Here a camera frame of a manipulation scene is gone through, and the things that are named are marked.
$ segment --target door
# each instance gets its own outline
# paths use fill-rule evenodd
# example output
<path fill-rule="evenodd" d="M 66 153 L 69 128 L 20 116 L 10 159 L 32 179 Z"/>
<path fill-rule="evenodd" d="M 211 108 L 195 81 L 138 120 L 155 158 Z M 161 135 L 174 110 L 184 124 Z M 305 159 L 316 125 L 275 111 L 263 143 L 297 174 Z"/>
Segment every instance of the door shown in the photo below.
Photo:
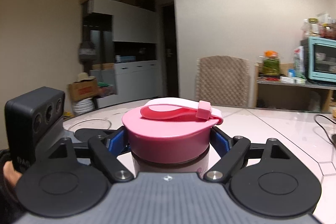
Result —
<path fill-rule="evenodd" d="M 162 10 L 166 53 L 167 93 L 168 97 L 179 97 L 174 5 L 164 6 Z"/>
<path fill-rule="evenodd" d="M 314 71 L 336 74 L 336 47 L 328 44 L 313 44 Z"/>

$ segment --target camera lens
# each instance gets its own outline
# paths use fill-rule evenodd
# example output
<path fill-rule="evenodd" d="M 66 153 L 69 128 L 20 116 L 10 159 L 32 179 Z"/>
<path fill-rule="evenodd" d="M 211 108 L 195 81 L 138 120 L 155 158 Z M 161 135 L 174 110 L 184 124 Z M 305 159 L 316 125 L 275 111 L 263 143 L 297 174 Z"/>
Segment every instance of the camera lens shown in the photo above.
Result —
<path fill-rule="evenodd" d="M 41 126 L 41 115 L 37 114 L 33 123 L 34 132 L 38 132 Z"/>
<path fill-rule="evenodd" d="M 56 112 L 58 113 L 61 110 L 62 101 L 59 99 L 56 104 Z"/>
<path fill-rule="evenodd" d="M 53 112 L 53 106 L 50 105 L 50 106 L 48 106 L 47 112 L 45 113 L 45 119 L 46 119 L 47 122 L 50 121 L 52 112 Z"/>

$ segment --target white plates stack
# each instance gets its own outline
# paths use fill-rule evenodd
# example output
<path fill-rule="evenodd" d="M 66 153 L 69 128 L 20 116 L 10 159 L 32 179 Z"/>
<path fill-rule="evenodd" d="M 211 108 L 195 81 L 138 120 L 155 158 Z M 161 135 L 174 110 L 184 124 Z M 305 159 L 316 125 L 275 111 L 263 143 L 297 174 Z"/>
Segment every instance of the white plates stack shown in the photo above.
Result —
<path fill-rule="evenodd" d="M 95 105 L 92 102 L 92 98 L 87 98 L 73 104 L 73 111 L 76 114 L 84 114 L 86 112 L 94 110 Z"/>

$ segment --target white table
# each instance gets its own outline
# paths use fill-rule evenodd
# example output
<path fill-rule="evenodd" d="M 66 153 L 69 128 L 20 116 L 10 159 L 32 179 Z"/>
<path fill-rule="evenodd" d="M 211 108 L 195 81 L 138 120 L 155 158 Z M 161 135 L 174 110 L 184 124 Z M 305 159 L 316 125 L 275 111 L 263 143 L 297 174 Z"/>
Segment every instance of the white table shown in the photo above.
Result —
<path fill-rule="evenodd" d="M 117 129 L 122 126 L 121 118 L 125 112 L 142 106 L 147 101 L 142 100 L 99 109 L 64 122 L 64 128 L 68 129 L 76 122 L 86 119 L 105 118 L 111 121 L 111 129 Z M 323 130 L 314 122 L 314 113 L 234 107 L 216 108 L 222 111 L 224 117 L 223 124 L 218 127 L 227 135 L 231 137 L 242 135 L 253 143 L 266 143 L 268 138 L 277 138 L 290 149 L 316 175 L 322 184 L 322 196 L 315 209 L 315 217 L 325 224 L 336 223 L 334 207 L 336 199 L 336 153 L 334 146 L 329 143 Z M 330 135 L 335 133 L 335 126 L 326 119 L 319 117 L 318 121 Z M 108 126 L 109 123 L 105 121 L 89 121 L 74 126 L 71 131 L 75 132 L 79 128 L 107 129 Z M 134 173 L 130 153 L 121 155 L 118 159 Z M 219 159 L 216 151 L 210 147 L 209 168 Z M 258 161 L 249 160 L 249 165 Z"/>

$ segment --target person's hand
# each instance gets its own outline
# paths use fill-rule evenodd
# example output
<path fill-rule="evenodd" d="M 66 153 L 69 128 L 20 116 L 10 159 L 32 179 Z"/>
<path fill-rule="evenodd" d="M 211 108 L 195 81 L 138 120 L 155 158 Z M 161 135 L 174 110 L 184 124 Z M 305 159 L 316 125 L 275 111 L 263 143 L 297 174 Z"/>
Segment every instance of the person's hand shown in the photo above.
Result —
<path fill-rule="evenodd" d="M 14 169 L 12 161 L 7 161 L 3 167 L 3 175 L 5 179 L 8 181 L 8 183 L 12 186 L 15 187 L 17 184 L 18 180 L 22 176 L 21 173 L 16 171 Z"/>

